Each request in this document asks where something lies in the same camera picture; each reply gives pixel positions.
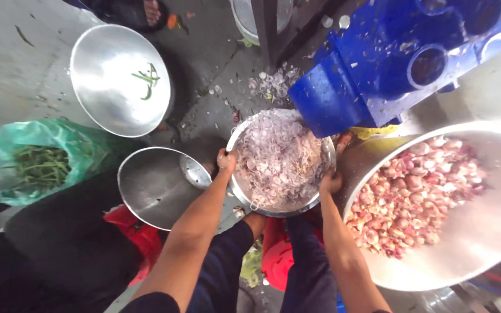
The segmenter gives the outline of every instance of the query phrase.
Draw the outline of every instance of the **yellow object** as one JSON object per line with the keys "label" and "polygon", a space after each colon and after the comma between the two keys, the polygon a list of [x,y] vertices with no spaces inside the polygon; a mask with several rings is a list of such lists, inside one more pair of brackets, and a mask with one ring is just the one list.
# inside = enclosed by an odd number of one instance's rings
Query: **yellow object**
{"label": "yellow object", "polygon": [[375,134],[391,134],[392,132],[395,132],[398,127],[399,125],[387,125],[386,127],[381,128],[351,127],[349,128],[349,131],[357,135],[358,139],[367,140]]}

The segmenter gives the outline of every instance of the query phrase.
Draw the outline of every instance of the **forearm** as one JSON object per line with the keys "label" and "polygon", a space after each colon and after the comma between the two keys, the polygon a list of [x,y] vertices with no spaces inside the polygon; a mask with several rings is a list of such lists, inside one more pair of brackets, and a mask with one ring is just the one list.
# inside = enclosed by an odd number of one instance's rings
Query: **forearm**
{"label": "forearm", "polygon": [[229,177],[230,173],[220,171],[208,189],[185,210],[134,299],[164,292],[176,300],[181,312],[186,310],[218,226]]}
{"label": "forearm", "polygon": [[372,282],[365,258],[355,244],[351,232],[344,225],[331,194],[321,192],[320,199],[326,255],[347,311],[349,313],[390,311]]}
{"label": "forearm", "polygon": [[324,227],[324,246],[326,253],[332,264],[332,260],[337,261],[332,265],[338,271],[344,271],[347,274],[369,274],[365,259],[359,251],[351,232],[342,222],[342,217],[338,212],[336,204],[333,202],[329,193],[320,194],[322,204],[322,217]]}
{"label": "forearm", "polygon": [[223,171],[216,176],[206,191],[191,203],[175,223],[168,242],[182,240],[190,241],[193,245],[207,242],[205,249],[208,249],[222,214],[223,199],[230,177],[230,173]]}

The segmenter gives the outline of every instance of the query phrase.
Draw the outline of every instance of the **peeled shallot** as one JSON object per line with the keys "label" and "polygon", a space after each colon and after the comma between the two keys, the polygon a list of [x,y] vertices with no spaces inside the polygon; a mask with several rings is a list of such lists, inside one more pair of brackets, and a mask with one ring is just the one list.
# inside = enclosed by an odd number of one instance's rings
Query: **peeled shallot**
{"label": "peeled shallot", "polygon": [[461,140],[427,139],[374,172],[346,224],[359,247],[401,259],[410,248],[437,244],[448,211],[482,194],[485,177]]}
{"label": "peeled shallot", "polygon": [[235,174],[249,183],[253,206],[283,210],[308,201],[327,169],[321,139],[296,110],[273,109],[251,118],[235,146]]}

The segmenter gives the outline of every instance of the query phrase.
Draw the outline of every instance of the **metal bowl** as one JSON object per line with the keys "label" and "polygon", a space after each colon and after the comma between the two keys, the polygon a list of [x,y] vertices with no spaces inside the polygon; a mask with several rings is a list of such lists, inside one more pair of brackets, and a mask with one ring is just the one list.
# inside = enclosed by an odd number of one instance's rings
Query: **metal bowl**
{"label": "metal bowl", "polygon": [[475,149],[488,169],[490,188],[483,196],[449,211],[437,245],[412,249],[402,260],[362,249],[372,280],[379,286],[403,291],[451,286],[501,261],[501,123],[452,125],[425,135],[373,139],[346,149],[338,160],[344,187],[334,200],[346,214],[362,186],[384,162],[438,135],[462,139]]}
{"label": "metal bowl", "polygon": [[176,149],[150,147],[126,158],[117,174],[123,201],[143,222],[169,231],[218,173],[216,157],[226,141],[204,137]]}
{"label": "metal bowl", "polygon": [[[150,63],[160,80],[148,100],[148,83],[134,77]],[[168,70],[153,45],[119,25],[87,30],[71,55],[71,81],[87,114],[102,128],[123,137],[140,137],[164,118],[171,97]]]}
{"label": "metal bowl", "polygon": [[[297,110],[286,110],[279,109],[283,112],[283,114],[288,114],[289,116],[295,118],[302,118]],[[233,134],[227,143],[226,150],[237,150],[240,145],[240,141],[238,141],[239,137],[242,133],[245,132],[245,129],[254,121],[254,117],[261,114],[257,113],[250,118],[247,118],[244,122],[237,125],[234,128]],[[336,152],[333,147],[332,139],[330,137],[326,137],[322,139],[322,152],[327,156],[330,166],[336,165]],[[242,202],[244,205],[250,207],[252,210],[263,214],[265,216],[271,217],[289,217],[301,214],[310,208],[314,207],[318,203],[319,194],[316,193],[308,199],[302,199],[301,203],[293,206],[287,206],[283,208],[261,208],[257,207],[255,204],[251,205],[251,197],[252,197],[252,188],[249,183],[241,177],[241,175],[235,171],[229,180],[229,186],[233,189],[233,194]]]}

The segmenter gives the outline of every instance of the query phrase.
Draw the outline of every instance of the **metal leg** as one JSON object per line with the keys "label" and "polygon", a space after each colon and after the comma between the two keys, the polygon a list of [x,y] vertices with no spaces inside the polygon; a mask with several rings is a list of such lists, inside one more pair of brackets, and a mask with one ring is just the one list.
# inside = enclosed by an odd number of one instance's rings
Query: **metal leg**
{"label": "metal leg", "polygon": [[266,71],[275,69],[277,32],[277,0],[251,0],[258,42]]}

